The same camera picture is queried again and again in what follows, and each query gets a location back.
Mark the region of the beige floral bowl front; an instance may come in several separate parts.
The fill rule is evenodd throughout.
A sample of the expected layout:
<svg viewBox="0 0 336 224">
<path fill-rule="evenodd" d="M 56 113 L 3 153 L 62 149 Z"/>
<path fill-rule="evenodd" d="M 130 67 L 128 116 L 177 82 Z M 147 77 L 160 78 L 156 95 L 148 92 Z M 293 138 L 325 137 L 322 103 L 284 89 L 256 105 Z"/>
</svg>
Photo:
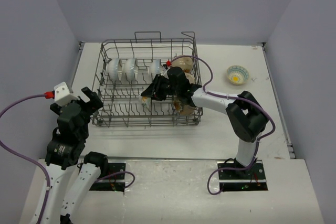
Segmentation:
<svg viewBox="0 0 336 224">
<path fill-rule="evenodd" d="M 192 107 L 190 105 L 183 104 L 181 100 L 179 100 L 177 97 L 174 97 L 173 105 L 181 116 L 188 116 L 195 112 L 196 107 Z"/>
</svg>

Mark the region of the white green floral bowl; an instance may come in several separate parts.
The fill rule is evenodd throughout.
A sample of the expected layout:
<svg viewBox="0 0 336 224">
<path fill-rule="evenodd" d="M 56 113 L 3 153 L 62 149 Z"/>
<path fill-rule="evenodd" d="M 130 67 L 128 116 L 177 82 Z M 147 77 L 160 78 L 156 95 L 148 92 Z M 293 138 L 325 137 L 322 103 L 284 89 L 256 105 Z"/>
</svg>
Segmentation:
<svg viewBox="0 0 336 224">
<path fill-rule="evenodd" d="M 144 109 L 151 109 L 151 98 L 139 96 L 139 103 L 142 105 Z"/>
</svg>

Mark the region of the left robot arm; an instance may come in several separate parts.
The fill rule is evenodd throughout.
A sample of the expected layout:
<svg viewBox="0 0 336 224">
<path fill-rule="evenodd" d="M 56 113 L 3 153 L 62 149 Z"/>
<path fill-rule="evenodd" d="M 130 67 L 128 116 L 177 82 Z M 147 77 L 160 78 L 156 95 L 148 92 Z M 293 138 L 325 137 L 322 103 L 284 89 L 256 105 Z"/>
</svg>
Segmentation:
<svg viewBox="0 0 336 224">
<path fill-rule="evenodd" d="M 55 102 L 50 109 L 58 115 L 58 126 L 52 132 L 45 158 L 49 178 L 44 182 L 43 194 L 47 196 L 40 196 L 32 223 L 71 223 L 94 182 L 108 175 L 107 156 L 90 152 L 73 185 L 68 187 L 89 136 L 90 118 L 103 106 L 96 92 L 88 87 L 81 91 L 88 97 L 87 102 L 74 96 L 64 82 L 54 87 Z"/>
</svg>

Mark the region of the yellow patterned bowl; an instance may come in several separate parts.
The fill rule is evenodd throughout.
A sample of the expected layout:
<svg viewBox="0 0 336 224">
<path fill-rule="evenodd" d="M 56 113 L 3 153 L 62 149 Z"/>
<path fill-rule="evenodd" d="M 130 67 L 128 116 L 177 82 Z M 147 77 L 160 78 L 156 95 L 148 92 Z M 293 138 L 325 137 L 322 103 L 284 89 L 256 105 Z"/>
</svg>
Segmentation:
<svg viewBox="0 0 336 224">
<path fill-rule="evenodd" d="M 239 65 L 233 65 L 228 67 L 226 74 L 229 82 L 234 85 L 242 85 L 246 83 L 249 79 L 248 70 Z"/>
</svg>

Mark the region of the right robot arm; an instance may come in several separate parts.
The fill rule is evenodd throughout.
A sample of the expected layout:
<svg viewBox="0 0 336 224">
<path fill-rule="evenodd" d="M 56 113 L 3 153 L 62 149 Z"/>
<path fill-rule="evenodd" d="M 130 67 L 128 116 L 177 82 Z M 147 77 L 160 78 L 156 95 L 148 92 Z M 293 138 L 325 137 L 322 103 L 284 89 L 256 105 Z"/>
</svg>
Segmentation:
<svg viewBox="0 0 336 224">
<path fill-rule="evenodd" d="M 141 96 L 156 101 L 174 96 L 183 105 L 207 108 L 228 116 L 239 138 L 235 165 L 229 170 L 234 170 L 239 178 L 246 178 L 253 172 L 261 134 L 269 118 L 251 93 L 244 91 L 230 97 L 222 93 L 206 92 L 201 85 L 191 83 L 180 67 L 172 67 L 167 71 L 167 77 L 157 74 Z"/>
</svg>

